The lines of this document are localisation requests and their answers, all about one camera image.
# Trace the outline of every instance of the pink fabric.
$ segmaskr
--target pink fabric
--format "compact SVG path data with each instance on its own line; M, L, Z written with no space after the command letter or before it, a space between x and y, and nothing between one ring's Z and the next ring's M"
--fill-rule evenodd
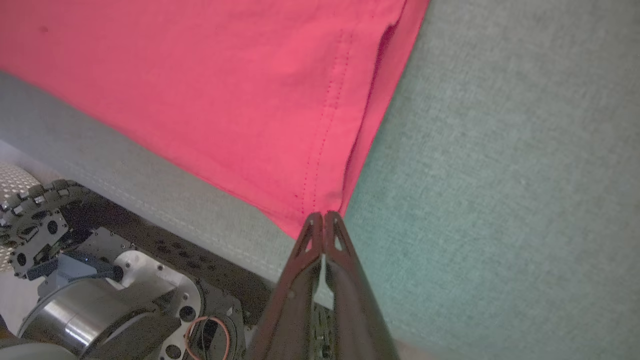
M427 3L0 0L0 69L296 236L344 214Z

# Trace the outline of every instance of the white mesh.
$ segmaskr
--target white mesh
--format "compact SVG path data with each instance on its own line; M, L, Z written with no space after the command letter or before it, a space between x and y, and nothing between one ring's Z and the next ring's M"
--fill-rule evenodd
M0 162L0 202L14 193L23 192L37 184L40 183L23 169ZM0 246L0 272L13 270L7 263L12 250L10 247Z

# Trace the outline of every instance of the white floor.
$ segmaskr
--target white floor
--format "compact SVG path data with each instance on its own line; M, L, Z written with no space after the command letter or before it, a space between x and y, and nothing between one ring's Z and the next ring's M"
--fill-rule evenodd
M7 143L0 142L0 161L12 163L27 170L41 183L49 183L61 176ZM11 272L0 272L0 314L12 332L20 328L22 319L34 308L38 300L37 288L42 279L17 279ZM396 342L402 360L433 360L423 351Z

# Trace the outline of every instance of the stitching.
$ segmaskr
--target stitching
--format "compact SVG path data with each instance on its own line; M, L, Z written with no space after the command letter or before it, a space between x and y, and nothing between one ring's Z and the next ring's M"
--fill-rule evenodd
M326 142L327 136L329 135L329 129L331 129L331 125L333 124L333 120L335 119L335 113L338 110L338 102L340 101L340 95L342 95L342 86L344 85L344 77L347 73L347 69L349 67L349 55L351 54L351 46L353 45L353 33L355 32L355 28L357 28L358 24L353 27L351 30L351 34L349 36L349 45L347 46L347 54L344 60L344 70L342 71L342 76L340 77L340 87L338 88L338 94L335 96L335 104L333 105L333 113L331 114L331 118L329 119L329 124L327 125L324 131L324 137L322 139L322 144L320 145L320 151L318 153L318 161L316 163L316 179L314 181L314 197L313 197L313 208L316 209L316 193L317 193L317 183L318 183L318 175L320 174L320 160L322 159L322 154L324 152L324 143Z
M165 220L173 225L175 225L176 227L181 228L182 230L191 233L191 235L195 236L195 237L200 237L200 238L207 238L209 240L212 240L213 242L217 243L218 245L221 245L223 248L227 249L227 251L231 252L231 253L236 253L239 254L241 256L241 258L244 258L245 261L249 261L249 262L256 262L258 263L258 265L262 265L264 266L262 270L267 270L272 272L272 274L274 275L278 275L279 273L282 272L281 268L278 268L276 266L273 266L267 262L265 262L263 259L259 259L256 258L255 256L240 250L236 247L233 247L225 242L220 241L217 238L212 237L211 235L205 234L202 231L196 229L195 227L193 227L192 225L189 225L181 220L178 220L177 218L165 213L164 211L158 210L155 207L147 204L146 202L143 202L142 200L139 200L135 197L133 197L132 195L129 195L128 193L116 188L115 186L107 183L106 181L99 179L98 177L95 177L94 175L86 172L85 170L75 166L74 164L65 161L65 163L73 168L76 172L79 172L81 174L82 177L84 177L85 179L91 179L95 182L98 182L100 184L100 187L105 189L105 190L111 190L112 192L116 193L116 196L118 196L121 199L129 199L134 201L137 204L137 207L139 208L146 208L148 209L152 214L160 217L162 220Z
M329 103L329 95L331 92L331 89L333 88L333 73L335 72L335 68L338 64L338 53L340 51L340 45L342 45L342 36L344 34L344 29L340 29L340 36L338 38L338 45L337 45L337 49L338 51L336 52L336 56L333 59L333 67L331 68L331 80L329 80L329 85L326 88L326 93L324 95L324 104L322 106L322 112L320 113L320 122L322 121L322 119L324 118L324 115L327 113L327 107L328 107L328 103ZM307 195L307 179L308 179L308 175L309 175L309 168L311 167L311 152L309 152L309 157L307 158L307 169L305 171L305 182L302 185L302 208L301 208L301 212L302 215L305 214L305 197ZM316 197L314 195L314 201L313 201L313 205L312 205L312 209L315 210L316 209Z

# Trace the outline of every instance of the round hole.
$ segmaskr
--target round hole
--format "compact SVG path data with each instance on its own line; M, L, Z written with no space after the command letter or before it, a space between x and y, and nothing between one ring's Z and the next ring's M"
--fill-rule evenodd
M20 266L24 266L24 264L27 263L27 257L24 255L23 252L21 252L20 254L18 254L18 264L20 264Z
M191 306L183 306L180 309L180 318L183 322L192 322L196 318L196 311Z
M48 224L47 224L47 230L49 230L49 234L53 235L55 233L58 232L58 223L51 220Z
M182 355L182 351L180 351L180 348L175 345L167 346L164 349L164 352L166 352L166 355L172 359L179 359L180 355Z

